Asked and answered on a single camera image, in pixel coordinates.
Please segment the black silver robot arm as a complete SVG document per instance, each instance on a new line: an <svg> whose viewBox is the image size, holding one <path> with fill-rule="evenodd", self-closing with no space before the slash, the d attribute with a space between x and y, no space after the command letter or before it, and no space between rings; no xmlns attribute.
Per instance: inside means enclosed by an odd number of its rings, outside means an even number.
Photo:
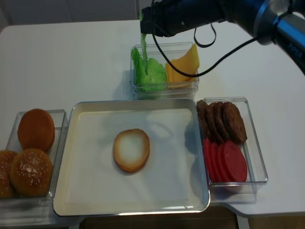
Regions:
<svg viewBox="0 0 305 229"><path fill-rule="evenodd" d="M220 58L212 67L187 77L200 77L244 46L259 42L278 45L303 72L305 70L305 20L295 13L305 13L303 0L162 0L152 1L139 14L142 34L172 37L183 31L214 22L231 22L244 29L252 39Z"/></svg>

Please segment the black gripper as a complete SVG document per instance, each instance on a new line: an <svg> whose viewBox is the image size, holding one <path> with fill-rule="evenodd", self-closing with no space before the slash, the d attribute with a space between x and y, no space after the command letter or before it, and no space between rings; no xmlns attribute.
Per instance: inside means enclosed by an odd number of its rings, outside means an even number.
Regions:
<svg viewBox="0 0 305 229"><path fill-rule="evenodd" d="M146 34L172 37L206 24L223 21L224 11L218 0L152 1L142 9L141 47L145 74L148 74Z"/></svg>

